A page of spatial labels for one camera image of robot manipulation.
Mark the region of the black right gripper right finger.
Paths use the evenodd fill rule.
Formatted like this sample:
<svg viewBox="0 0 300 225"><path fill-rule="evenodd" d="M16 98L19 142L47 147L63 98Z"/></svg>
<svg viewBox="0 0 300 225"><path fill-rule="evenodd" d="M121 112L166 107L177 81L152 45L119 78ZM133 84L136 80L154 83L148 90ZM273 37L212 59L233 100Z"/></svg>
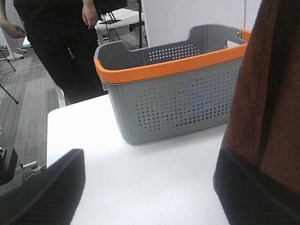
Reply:
<svg viewBox="0 0 300 225"><path fill-rule="evenodd" d="M298 225L300 196L240 157L221 149L213 185L231 225Z"/></svg>

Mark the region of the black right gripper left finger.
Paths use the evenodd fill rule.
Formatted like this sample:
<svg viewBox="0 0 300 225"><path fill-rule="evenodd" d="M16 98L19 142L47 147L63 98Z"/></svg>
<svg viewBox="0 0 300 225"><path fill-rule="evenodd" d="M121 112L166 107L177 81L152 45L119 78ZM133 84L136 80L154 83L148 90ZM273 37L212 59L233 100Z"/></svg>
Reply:
<svg viewBox="0 0 300 225"><path fill-rule="evenodd" d="M82 149L72 149L45 171L1 195L2 225L69 225L85 186Z"/></svg>

